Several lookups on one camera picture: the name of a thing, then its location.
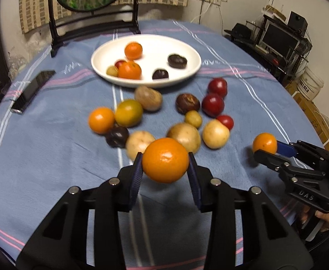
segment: plate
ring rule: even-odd
[[[126,60],[124,48],[130,42],[138,42],[143,47],[142,57],[135,60],[142,69],[142,79],[122,79],[109,76],[106,70],[117,60]],[[185,69],[175,69],[169,66],[167,58],[171,54],[178,54],[187,59]],[[124,87],[136,88],[141,85],[159,88],[177,84],[193,76],[201,68],[199,53],[180,40],[158,36],[154,34],[136,34],[112,40],[100,46],[92,55],[91,64],[96,73],[107,81]],[[169,78],[152,80],[157,69],[168,71]]]

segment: chestnut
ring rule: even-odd
[[[121,126],[114,126],[106,135],[106,142],[112,148],[124,148],[130,133],[128,129]]]
[[[181,57],[178,54],[172,54],[168,57],[168,64],[172,68],[184,69],[187,66],[187,59],[185,57]]]
[[[201,103],[193,94],[183,93],[177,96],[176,109],[182,115],[185,115],[191,110],[198,111],[200,107]]]
[[[168,75],[168,71],[164,70],[164,69],[158,69],[156,71],[154,71],[152,79],[156,80],[156,79],[165,79],[165,78],[169,78]]]

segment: silver bolt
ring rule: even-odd
[[[108,182],[111,186],[116,186],[119,184],[120,180],[119,178],[111,178]]]
[[[219,178],[213,178],[213,179],[210,180],[210,183],[213,186],[219,186],[222,183],[222,181]]]
[[[79,192],[79,187],[73,186],[68,189],[68,192],[72,195],[77,194]]]
[[[251,191],[252,191],[253,194],[256,194],[256,195],[258,195],[258,194],[260,194],[262,192],[262,190],[260,189],[260,187],[252,187],[251,188]]]

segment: wall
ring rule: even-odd
[[[275,0],[274,6],[287,17],[291,11],[305,17],[313,49],[308,67],[325,84],[314,99],[321,113],[329,117],[329,0]]]
[[[48,27],[41,29],[42,36],[39,37],[38,30],[23,35],[19,22],[18,0],[1,0],[0,19],[1,32],[4,49],[11,56],[22,55],[27,60],[31,59],[31,48],[33,44],[28,44],[31,40],[41,39],[41,45],[51,41]],[[221,12],[223,17],[223,29],[232,29],[237,22],[245,23],[246,20],[255,20],[260,14],[262,7],[267,0],[228,0],[222,2]],[[208,7],[208,3],[203,6],[203,11]],[[191,21],[200,12],[201,1],[189,0],[187,7],[176,7],[157,4],[140,4],[139,19],[176,19]],[[222,21],[219,8],[211,5],[210,9],[201,18],[201,24],[221,33]]]

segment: white bucket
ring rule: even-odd
[[[312,101],[320,89],[324,86],[322,79],[313,74],[313,72],[308,68],[304,68],[304,73],[297,83],[297,88],[303,96]]]

